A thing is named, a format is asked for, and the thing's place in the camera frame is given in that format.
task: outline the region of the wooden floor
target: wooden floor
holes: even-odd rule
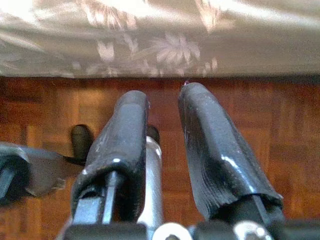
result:
[[[320,217],[320,85],[203,80],[252,146],[270,182],[284,196],[288,218]],[[160,131],[164,215],[194,224],[177,97],[182,80],[0,80],[0,141],[71,156],[70,129],[87,124],[97,135],[116,100],[145,92],[149,123]],[[0,208],[0,240],[52,240],[70,213],[70,188]]]

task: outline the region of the beige satin fabric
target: beige satin fabric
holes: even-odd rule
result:
[[[320,72],[317,0],[0,2],[0,75]]]

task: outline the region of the flower pattern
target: flower pattern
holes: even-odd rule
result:
[[[152,43],[152,47],[158,50],[156,54],[158,63],[179,65],[183,60],[189,64],[191,58],[200,59],[200,50],[197,44],[193,41],[187,41],[182,34],[174,36],[166,33],[165,38],[157,38]]]

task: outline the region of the parquet floor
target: parquet floor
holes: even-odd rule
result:
[[[270,182],[284,196],[288,218],[320,217],[320,85],[200,80],[252,146]],[[70,129],[97,135],[116,100],[145,92],[149,123],[160,131],[167,221],[202,219],[193,202],[177,97],[183,80],[0,79],[0,141],[71,155]],[[52,240],[70,212],[70,188],[0,208],[0,240]]]

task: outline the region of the metal bolt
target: metal bolt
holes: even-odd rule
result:
[[[192,240],[192,237],[184,226],[169,222],[155,230],[152,240]]]
[[[238,240],[274,240],[270,233],[254,221],[240,221],[233,227]]]

